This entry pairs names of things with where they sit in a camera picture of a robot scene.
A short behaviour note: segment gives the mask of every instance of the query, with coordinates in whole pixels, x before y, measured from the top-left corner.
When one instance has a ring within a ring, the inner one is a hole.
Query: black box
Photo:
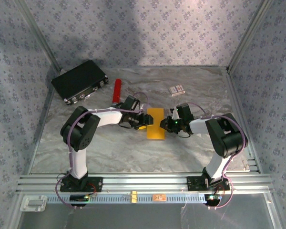
[[[93,62],[87,61],[51,81],[66,104],[89,98],[108,83],[106,74]]]

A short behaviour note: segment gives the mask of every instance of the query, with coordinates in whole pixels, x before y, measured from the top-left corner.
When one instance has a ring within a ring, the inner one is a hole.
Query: yellow block
[[[164,109],[148,108],[147,113],[153,117],[153,125],[146,127],[147,139],[164,140],[165,130],[160,127],[160,122],[164,119]]]

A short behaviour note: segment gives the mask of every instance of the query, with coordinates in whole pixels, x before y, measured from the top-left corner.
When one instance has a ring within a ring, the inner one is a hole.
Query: metal extrusion bar
[[[185,193],[187,191],[187,176],[201,174],[171,173],[171,174],[93,174],[91,177],[103,177],[102,193],[129,193],[133,190],[141,194],[151,193]],[[266,193],[273,189],[271,178],[265,174],[227,173],[234,185],[234,194]],[[52,194],[56,176],[31,175],[21,176],[16,193],[21,194]],[[211,194],[211,191],[195,191],[188,193]]]
[[[247,30],[243,35],[243,38],[241,39],[234,55],[231,58],[231,61],[228,65],[229,73],[233,73],[233,71],[235,70],[235,67],[241,60],[242,56],[244,55],[247,47],[249,46],[251,40],[253,39],[253,36],[257,28],[262,23],[263,18],[265,17],[270,6],[272,5],[272,2],[273,0],[263,0],[260,3],[259,7],[256,10],[256,13],[254,14],[250,24],[247,27]]]
[[[13,211],[10,211],[10,215],[7,217],[7,229],[15,229],[18,227],[20,218],[21,218],[21,211],[19,211],[21,202],[23,200],[22,194],[20,195],[14,195],[13,202],[11,204],[11,209]]]
[[[35,161],[35,156],[36,156],[36,153],[37,153],[37,149],[38,149],[38,146],[39,146],[39,143],[40,143],[40,139],[41,139],[41,136],[42,136],[42,133],[43,133],[43,130],[44,130],[44,126],[46,124],[46,119],[47,119],[47,116],[48,116],[48,113],[49,113],[49,109],[50,109],[50,106],[51,106],[51,103],[52,103],[52,99],[53,99],[53,96],[54,96],[54,92],[55,90],[52,89],[51,91],[51,94],[49,94],[46,98],[46,102],[45,104],[47,105],[47,110],[45,112],[45,116],[43,117],[42,119],[42,124],[41,124],[41,129],[40,129],[40,133],[38,134],[38,137],[37,137],[37,143],[34,147],[34,153],[33,153],[33,156],[32,156],[32,159],[31,159],[31,162],[30,162],[30,166],[28,168],[28,173],[27,174],[30,174],[31,173],[31,170],[33,168],[33,165],[34,165],[34,161]]]
[[[244,132],[248,138],[249,144],[248,144],[247,150],[248,150],[250,156],[252,158],[254,158],[254,160],[256,162],[256,167],[249,165],[250,171],[253,171],[253,169],[255,171],[255,169],[256,169],[256,171],[262,173],[263,172],[262,166],[261,166],[261,163],[260,163],[258,156],[257,156],[256,148],[255,148],[254,142],[252,140],[253,139],[252,134],[251,134],[247,119],[245,118],[245,112],[241,106],[239,95],[236,93],[236,90],[235,90],[234,81],[231,78],[231,75],[229,75],[229,74],[225,75],[224,80],[225,80],[225,84],[226,84],[227,89],[228,89],[229,98],[231,100],[231,103],[234,104],[235,117],[239,121],[239,124],[243,128],[243,130],[244,130]]]
[[[31,32],[35,36],[36,40],[38,41],[39,45],[41,46],[43,52],[45,53],[46,57],[48,58],[49,62],[52,64],[52,66],[55,68],[57,72],[59,72],[60,67],[55,59],[54,54],[52,53],[46,39],[44,38],[40,28],[38,27],[29,7],[25,3],[24,0],[14,0],[16,3],[20,13],[24,17],[25,21],[27,22]]]

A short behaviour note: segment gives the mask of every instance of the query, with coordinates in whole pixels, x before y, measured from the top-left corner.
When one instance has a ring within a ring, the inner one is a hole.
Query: red marker
[[[114,83],[114,92],[113,92],[113,98],[112,98],[113,105],[116,105],[120,102],[121,87],[122,87],[122,80],[116,79]]]

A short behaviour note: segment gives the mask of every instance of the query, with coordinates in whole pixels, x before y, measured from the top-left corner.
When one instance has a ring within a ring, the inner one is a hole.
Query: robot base
[[[188,191],[207,191],[216,190],[217,188],[219,188],[219,191],[230,190],[229,181],[226,178],[222,178],[210,184],[208,179],[203,175],[200,177],[187,177],[186,180]]]
[[[89,177],[86,173],[81,179],[68,175],[61,181],[61,192],[101,192],[103,178]]]

